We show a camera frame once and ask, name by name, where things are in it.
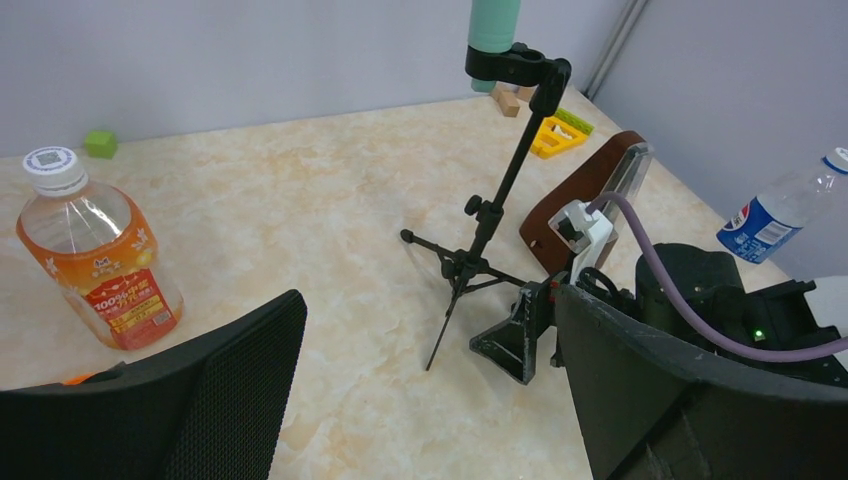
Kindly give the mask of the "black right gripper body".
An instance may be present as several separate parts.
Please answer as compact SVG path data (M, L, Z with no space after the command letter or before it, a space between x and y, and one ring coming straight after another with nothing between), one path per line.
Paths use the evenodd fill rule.
M727 253L680 243L659 244L656 252L687 305L710 327L735 342L762 350L790 351L847 336L844 277L788 280L748 292ZM554 291L569 281L569 275L563 272L547 282L554 306ZM576 285L634 320L719 356L814 383L841 388L847 385L844 351L804 362L773 363L735 355L708 341L672 305L645 258L636 263L634 291L617 287L596 268L585 268Z

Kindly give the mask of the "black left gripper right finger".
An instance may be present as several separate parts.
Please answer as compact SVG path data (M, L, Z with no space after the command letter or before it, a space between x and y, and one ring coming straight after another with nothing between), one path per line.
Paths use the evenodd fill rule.
M845 389L756 369L565 285L559 348L596 479L843 479Z

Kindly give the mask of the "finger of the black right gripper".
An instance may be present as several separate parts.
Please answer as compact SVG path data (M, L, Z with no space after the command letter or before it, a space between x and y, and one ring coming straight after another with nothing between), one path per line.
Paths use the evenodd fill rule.
M528 385L536 373L538 339L553 317L550 284L528 283L519 290L508 318L473 337L469 348L516 382Z

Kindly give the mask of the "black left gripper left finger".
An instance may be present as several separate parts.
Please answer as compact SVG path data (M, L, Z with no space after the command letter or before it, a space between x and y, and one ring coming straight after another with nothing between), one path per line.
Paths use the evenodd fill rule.
M78 385L1 394L5 479L265 479L307 320L288 291Z

